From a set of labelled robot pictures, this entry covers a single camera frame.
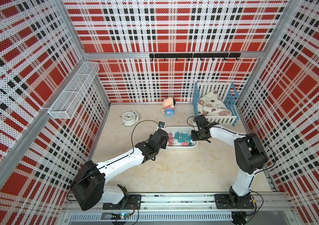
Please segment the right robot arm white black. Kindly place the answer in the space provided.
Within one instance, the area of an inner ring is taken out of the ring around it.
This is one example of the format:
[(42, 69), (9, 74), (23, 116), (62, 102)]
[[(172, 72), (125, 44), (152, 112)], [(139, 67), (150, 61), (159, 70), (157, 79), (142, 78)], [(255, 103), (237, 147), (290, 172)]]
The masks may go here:
[(232, 146), (235, 150), (235, 160), (239, 167), (231, 191), (237, 197), (250, 193), (250, 186), (255, 176), (262, 172), (268, 162), (268, 156), (262, 145), (261, 139), (253, 134), (240, 134), (219, 126), (205, 125), (191, 131), (193, 141), (210, 141), (218, 139)]

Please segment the white plastic storage box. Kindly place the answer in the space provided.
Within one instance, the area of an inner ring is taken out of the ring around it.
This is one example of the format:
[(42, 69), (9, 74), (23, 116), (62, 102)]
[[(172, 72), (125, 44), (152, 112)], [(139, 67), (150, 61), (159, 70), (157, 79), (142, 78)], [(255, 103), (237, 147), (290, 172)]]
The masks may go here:
[(164, 129), (169, 136), (167, 149), (190, 150), (198, 146), (198, 141), (192, 140), (191, 131), (193, 127), (169, 126)]

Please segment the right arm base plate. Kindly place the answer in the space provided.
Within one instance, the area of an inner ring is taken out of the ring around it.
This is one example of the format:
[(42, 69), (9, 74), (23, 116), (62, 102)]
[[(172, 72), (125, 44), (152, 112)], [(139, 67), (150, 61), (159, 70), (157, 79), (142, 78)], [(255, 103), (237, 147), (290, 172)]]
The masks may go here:
[(236, 194), (215, 194), (215, 204), (217, 209), (254, 209), (255, 205), (250, 193), (239, 197)]

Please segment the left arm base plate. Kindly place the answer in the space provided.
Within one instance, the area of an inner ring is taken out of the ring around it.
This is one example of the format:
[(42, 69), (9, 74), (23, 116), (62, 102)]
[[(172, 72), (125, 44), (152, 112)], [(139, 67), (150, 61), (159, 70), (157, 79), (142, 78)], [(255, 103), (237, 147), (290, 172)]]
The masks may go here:
[(103, 210), (139, 210), (141, 208), (141, 200), (142, 195), (128, 195), (124, 196), (124, 198), (118, 204), (112, 203), (104, 203)]

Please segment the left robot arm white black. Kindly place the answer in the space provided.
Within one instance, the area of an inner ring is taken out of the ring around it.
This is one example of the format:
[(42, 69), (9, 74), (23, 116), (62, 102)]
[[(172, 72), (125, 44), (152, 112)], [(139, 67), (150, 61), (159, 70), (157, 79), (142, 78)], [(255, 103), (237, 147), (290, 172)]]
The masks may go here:
[(127, 207), (130, 204), (127, 189), (107, 183), (132, 167), (154, 160), (160, 149), (167, 147), (168, 139), (168, 133), (158, 129), (147, 141), (136, 144), (122, 155), (100, 163), (92, 160), (84, 163), (70, 185), (81, 210), (87, 211), (98, 203), (111, 204), (114, 209)]

